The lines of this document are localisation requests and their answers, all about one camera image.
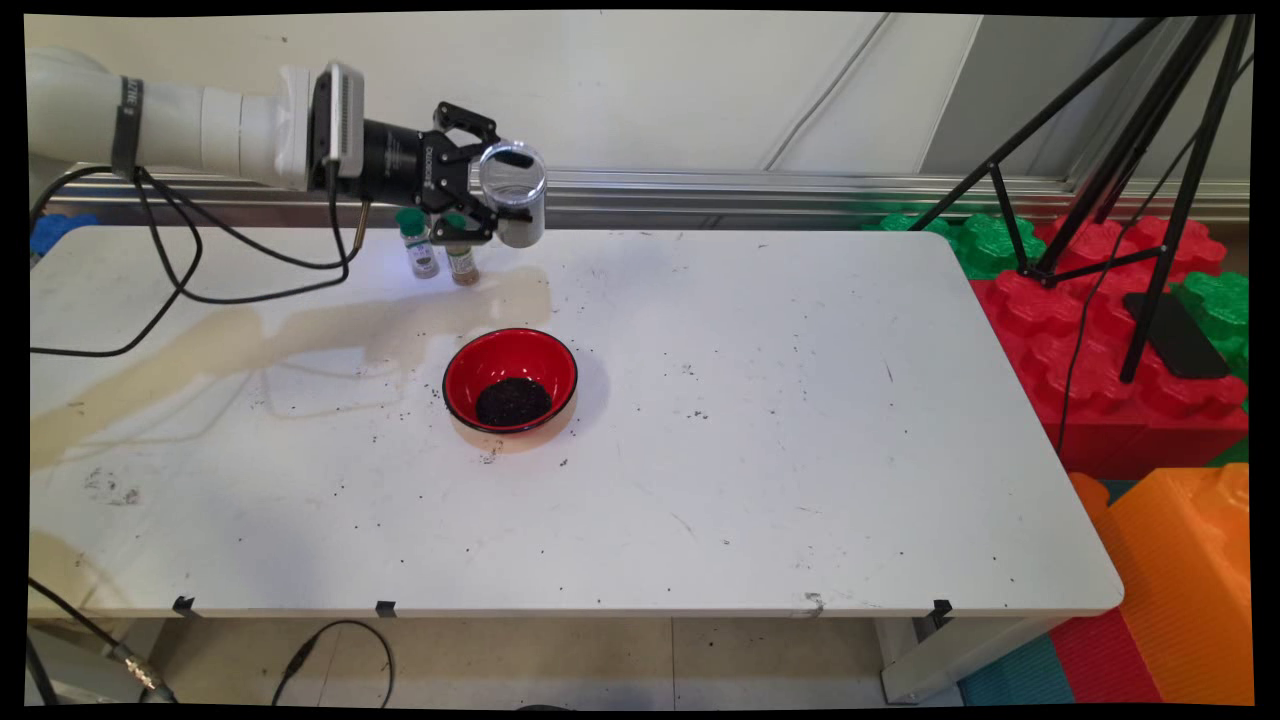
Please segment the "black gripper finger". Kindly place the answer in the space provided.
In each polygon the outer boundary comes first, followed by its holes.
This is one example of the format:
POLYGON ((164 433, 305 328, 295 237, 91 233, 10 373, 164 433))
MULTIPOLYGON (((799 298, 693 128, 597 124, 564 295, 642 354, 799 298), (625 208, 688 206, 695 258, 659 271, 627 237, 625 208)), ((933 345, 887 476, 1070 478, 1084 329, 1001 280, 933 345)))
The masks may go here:
POLYGON ((515 141, 502 140, 493 119, 454 104, 440 102, 436 106, 431 131, 438 135, 434 140, 434 159, 440 164, 497 161, 517 169, 531 169, 538 164, 532 150, 515 141), (447 135, 456 129, 476 141, 457 145, 447 135))
POLYGON ((479 246, 499 240, 508 247, 531 247, 538 241, 538 199, 436 188, 428 193, 428 211, 436 217, 430 231, 436 245, 479 246))

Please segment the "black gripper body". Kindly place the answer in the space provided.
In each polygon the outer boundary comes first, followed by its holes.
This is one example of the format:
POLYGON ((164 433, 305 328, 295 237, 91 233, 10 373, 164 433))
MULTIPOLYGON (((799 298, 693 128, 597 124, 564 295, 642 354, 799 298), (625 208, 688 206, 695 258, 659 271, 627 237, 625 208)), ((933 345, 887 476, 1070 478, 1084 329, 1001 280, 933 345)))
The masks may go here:
POLYGON ((398 208, 451 208, 453 141, 436 129, 417 131, 365 120, 320 145, 320 190, 398 208))

